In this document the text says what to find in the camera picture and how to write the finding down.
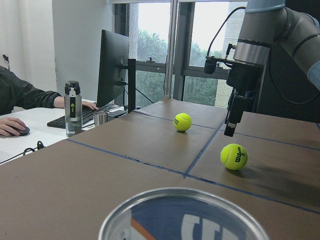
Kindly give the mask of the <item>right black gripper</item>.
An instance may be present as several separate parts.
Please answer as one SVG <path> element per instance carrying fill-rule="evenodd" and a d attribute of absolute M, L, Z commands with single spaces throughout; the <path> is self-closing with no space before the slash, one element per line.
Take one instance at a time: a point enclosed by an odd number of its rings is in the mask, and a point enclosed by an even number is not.
<path fill-rule="evenodd" d="M 243 112 L 247 109 L 247 92 L 257 90 L 258 82 L 262 76 L 264 67 L 256 64 L 245 64 L 233 62 L 228 73 L 226 84 L 235 88 L 236 93 L 232 93 L 228 102 L 227 115 L 225 118 L 224 135 L 232 137 L 236 126 L 241 122 Z"/>

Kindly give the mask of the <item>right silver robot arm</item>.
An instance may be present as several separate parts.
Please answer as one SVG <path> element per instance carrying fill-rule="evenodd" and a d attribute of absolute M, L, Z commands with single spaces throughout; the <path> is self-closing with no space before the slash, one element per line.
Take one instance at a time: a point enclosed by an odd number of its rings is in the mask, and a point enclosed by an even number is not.
<path fill-rule="evenodd" d="M 285 6 L 283 0 L 249 0 L 226 81 L 233 87 L 225 119 L 233 136 L 267 63 L 272 44 L 280 44 L 316 88 L 320 87 L 320 25 L 309 14 Z"/>

